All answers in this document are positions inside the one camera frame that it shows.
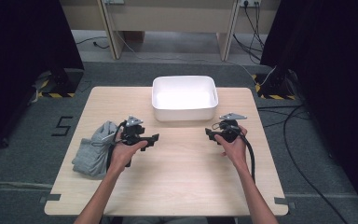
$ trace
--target finger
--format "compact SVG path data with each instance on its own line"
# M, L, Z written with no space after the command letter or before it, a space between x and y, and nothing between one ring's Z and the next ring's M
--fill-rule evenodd
M242 127L241 125L238 125L241 129L241 132L243 133L243 135L246 135L248 133L248 130L246 130L244 127Z
M121 139L121 133L122 133L122 131L121 131L121 130L119 130L119 131L117 132L117 135L116 135L116 141L118 141L118 140L120 140L120 139Z
M220 143L220 145L222 145L222 147L225 147L228 144L228 142L219 134L215 134L214 139L216 139L216 142Z
M132 146L131 146L131 149L132 149L134 152L136 152L138 149L143 148L143 147L145 147L145 146L147 146L147 141L146 141L146 140L140 141L140 142L138 142L138 143L132 145Z

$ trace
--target forearm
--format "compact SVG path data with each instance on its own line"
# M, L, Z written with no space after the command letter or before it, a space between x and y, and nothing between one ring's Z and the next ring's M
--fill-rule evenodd
M112 190L115 187L120 175L119 170L109 170L105 178L101 181L100 186L95 191L89 203L77 217L75 223L99 223L103 216L104 208L109 201Z
M260 223L278 223L269 206L264 201L252 176L249 173L246 163L236 165L238 175L242 183L243 192L245 193L246 202L248 203L249 212L254 224Z

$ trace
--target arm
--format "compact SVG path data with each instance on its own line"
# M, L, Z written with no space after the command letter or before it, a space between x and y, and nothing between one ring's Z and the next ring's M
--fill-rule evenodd
M241 126L240 128L243 134L246 135L246 129ZM264 201L263 196L260 194L260 191L252 179L246 163L246 145L241 138L237 137L232 143L227 142L218 134L214 138L225 150L222 152L222 156L228 156L237 169L253 223L278 223L278 220L269 209L269 206L266 204L266 201Z
M133 146L126 146L122 143L116 145L113 150L111 165L106 172L105 178L95 191L89 203L77 217L75 223L99 223L103 216L103 210L107 205L112 190L115 187L118 177L124 171L126 164L131 160L133 154L147 145L147 141L139 142Z

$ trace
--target black curtain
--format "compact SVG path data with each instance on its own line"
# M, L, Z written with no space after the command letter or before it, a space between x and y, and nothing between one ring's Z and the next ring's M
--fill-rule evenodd
M323 139L358 193L358 4L282 0L261 63L296 72Z
M37 77L84 69L58 0L0 0L0 136L21 114Z

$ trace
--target gray carpet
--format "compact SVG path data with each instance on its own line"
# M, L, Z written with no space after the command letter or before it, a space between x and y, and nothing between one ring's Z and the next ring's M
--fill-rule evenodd
M85 74L73 98L39 98L28 106L13 129L9 147L0 149L0 223L72 223L74 217L49 217L44 213L44 199L54 184L66 149L81 116L92 87L151 86L155 77L210 76L217 87L247 87L253 91L258 107L300 105L300 100L265 100L256 96L252 79L236 65L154 64L154 63L84 63ZM247 66L253 73L270 69ZM283 138L283 123L293 108L260 111L260 118L275 161L290 213L279 217L281 223L342 223L333 209L310 187L289 157ZM332 203L349 223L358 223L358 197L344 172L333 159L315 125L302 107L297 117L289 119L287 143L298 167L310 182ZM65 133L56 128L70 126ZM251 223L239 217L239 223Z

